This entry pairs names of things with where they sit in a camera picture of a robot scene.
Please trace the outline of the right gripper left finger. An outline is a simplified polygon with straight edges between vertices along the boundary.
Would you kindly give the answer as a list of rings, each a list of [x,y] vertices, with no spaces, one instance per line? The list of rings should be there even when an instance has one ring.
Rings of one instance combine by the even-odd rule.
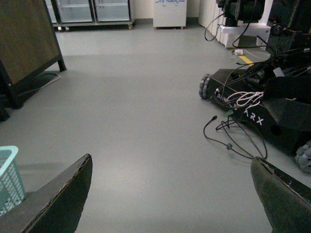
[[[2,233],[73,233],[79,224],[92,179],[85,154],[24,202],[0,217]]]

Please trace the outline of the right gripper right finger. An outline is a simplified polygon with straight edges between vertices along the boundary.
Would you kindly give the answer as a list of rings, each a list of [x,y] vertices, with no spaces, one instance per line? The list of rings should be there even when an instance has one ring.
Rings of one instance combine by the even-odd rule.
[[[251,175],[273,233],[311,231],[311,188],[255,157]]]

